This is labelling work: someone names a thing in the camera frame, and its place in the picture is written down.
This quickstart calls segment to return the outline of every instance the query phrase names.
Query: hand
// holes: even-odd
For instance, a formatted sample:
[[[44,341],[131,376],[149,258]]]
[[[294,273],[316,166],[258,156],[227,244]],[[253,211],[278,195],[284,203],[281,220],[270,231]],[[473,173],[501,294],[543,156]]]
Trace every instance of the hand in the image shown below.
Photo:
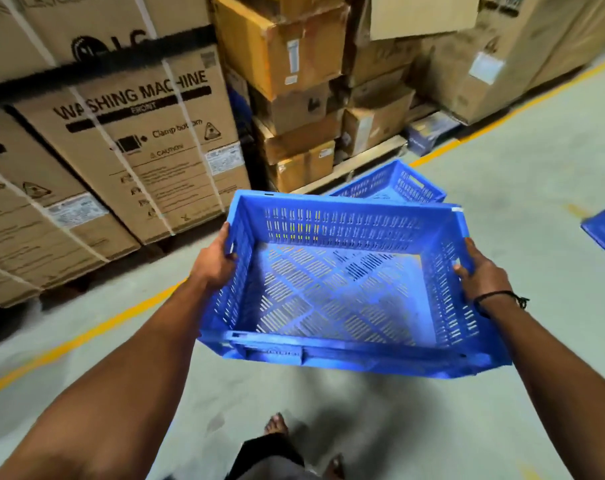
[[[476,270],[470,274],[459,264],[453,266],[453,270],[461,278],[462,289],[469,301],[493,291],[513,291],[504,269],[485,257],[470,237],[465,239],[465,244]]]
[[[229,223],[225,222],[216,239],[203,249],[195,260],[189,280],[202,283],[208,292],[225,286],[236,270],[236,255],[225,256],[224,245],[229,236]]]

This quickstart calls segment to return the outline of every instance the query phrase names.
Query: concrete floor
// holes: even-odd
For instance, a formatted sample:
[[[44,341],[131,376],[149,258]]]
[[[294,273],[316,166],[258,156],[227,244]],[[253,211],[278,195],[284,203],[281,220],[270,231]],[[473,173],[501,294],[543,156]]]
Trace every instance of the concrete floor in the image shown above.
[[[605,376],[605,252],[576,215],[605,207],[605,71],[419,170],[464,206],[478,246],[531,298],[531,313]],[[0,377],[180,281],[208,230],[65,305],[33,307],[0,345]],[[54,397],[155,309],[1,390],[0,464]],[[223,478],[276,411],[308,462],[320,468],[342,451],[353,480],[569,478],[513,367],[438,381],[226,361],[197,344],[149,479],[177,468],[180,479]]]

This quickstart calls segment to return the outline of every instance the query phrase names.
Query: forearm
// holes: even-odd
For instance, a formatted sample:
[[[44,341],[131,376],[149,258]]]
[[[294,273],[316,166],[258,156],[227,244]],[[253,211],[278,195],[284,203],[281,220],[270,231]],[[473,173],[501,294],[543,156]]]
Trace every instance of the forearm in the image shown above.
[[[506,296],[493,316],[551,441],[572,475],[605,479],[605,379]]]
[[[3,471],[11,463],[47,456],[81,465],[83,475],[145,478],[178,407],[207,298],[203,284],[182,284],[134,336],[58,396],[0,479],[16,478]]]

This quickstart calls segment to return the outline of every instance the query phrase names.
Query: yellow floor line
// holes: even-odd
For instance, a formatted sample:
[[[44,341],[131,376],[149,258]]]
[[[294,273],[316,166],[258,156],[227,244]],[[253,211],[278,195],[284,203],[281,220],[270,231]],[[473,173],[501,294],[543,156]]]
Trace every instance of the yellow floor line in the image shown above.
[[[518,109],[511,111],[509,114],[507,114],[503,118],[495,121],[494,123],[490,124],[489,126],[481,129],[480,131],[477,131],[476,133],[474,133],[470,136],[462,138],[461,140],[457,140],[457,139],[453,140],[453,141],[443,145],[442,147],[436,149],[436,151],[431,152],[428,155],[420,158],[419,160],[414,161],[410,165],[412,167],[424,165],[425,163],[433,160],[434,158],[438,158],[439,156],[441,156],[447,152],[450,152],[451,150],[458,147],[459,145],[464,144],[468,141],[471,141],[471,140],[477,138],[478,136],[482,136],[482,135],[488,133],[489,131],[504,124],[504,122],[511,119],[511,117],[513,117],[514,115],[524,111],[525,109],[530,108],[531,106],[536,105],[542,101],[545,101],[546,99],[549,99],[550,97],[558,94],[559,92],[563,91],[564,89],[577,84],[581,80],[585,80],[589,77],[592,77],[592,76],[596,75],[597,73],[602,72],[603,70],[605,70],[605,62],[594,67],[593,69],[589,69],[589,70],[583,72],[582,74],[577,76],[575,79],[564,83],[562,86],[559,86],[559,87],[549,91],[548,93],[538,96],[537,98],[529,101],[528,103],[523,104]],[[567,209],[570,212],[574,213],[574,215],[578,215],[578,211],[574,207],[571,207],[571,208],[567,207]],[[42,367],[43,365],[47,365],[48,363],[58,360],[60,357],[62,357],[66,353],[80,347],[83,344],[86,344],[88,341],[95,339],[96,337],[104,334],[105,332],[107,332],[119,325],[122,325],[122,323],[126,322],[127,320],[130,320],[130,319],[134,318],[135,316],[138,316],[141,313],[147,311],[148,309],[162,303],[164,300],[166,300],[168,297],[171,296],[171,293],[173,293],[176,290],[176,288],[178,288],[179,285],[180,285],[180,283],[178,283],[177,285],[171,286],[171,288],[168,288],[164,291],[161,291],[157,295],[146,299],[145,301],[139,303],[136,306],[132,306],[128,310],[125,310],[122,313],[114,316],[113,318],[110,318],[109,320],[101,323],[97,327],[84,332],[83,334],[77,336],[75,339],[65,342],[65,343],[59,345],[58,347],[50,350],[49,352],[45,352],[44,354],[33,359],[31,362],[28,362],[25,365],[17,368],[15,371],[8,373],[6,376],[0,378],[0,390],[9,386],[12,382],[20,379],[25,374],[33,371],[34,369],[37,369],[38,367]]]

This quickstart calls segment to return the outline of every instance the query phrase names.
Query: black strap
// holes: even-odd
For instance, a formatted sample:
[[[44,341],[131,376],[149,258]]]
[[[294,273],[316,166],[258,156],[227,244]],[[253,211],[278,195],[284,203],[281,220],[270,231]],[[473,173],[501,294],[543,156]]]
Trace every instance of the black strap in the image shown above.
[[[485,298],[489,298],[490,296],[495,296],[497,294],[506,294],[507,296],[514,298],[516,300],[516,303],[518,303],[518,306],[520,306],[520,308],[522,308],[523,310],[525,308],[527,308],[527,302],[529,301],[529,298],[523,298],[522,296],[518,296],[518,295],[516,295],[516,293],[514,293],[513,291],[509,291],[509,290],[492,291],[491,293],[486,293],[484,295],[480,295],[479,297],[475,298],[475,300],[473,301],[473,306],[475,307],[475,309],[478,311],[478,313],[481,316],[483,316],[485,318],[491,318],[491,316],[489,316],[489,314],[484,311],[482,306],[480,306],[480,302],[482,300],[484,300]]]

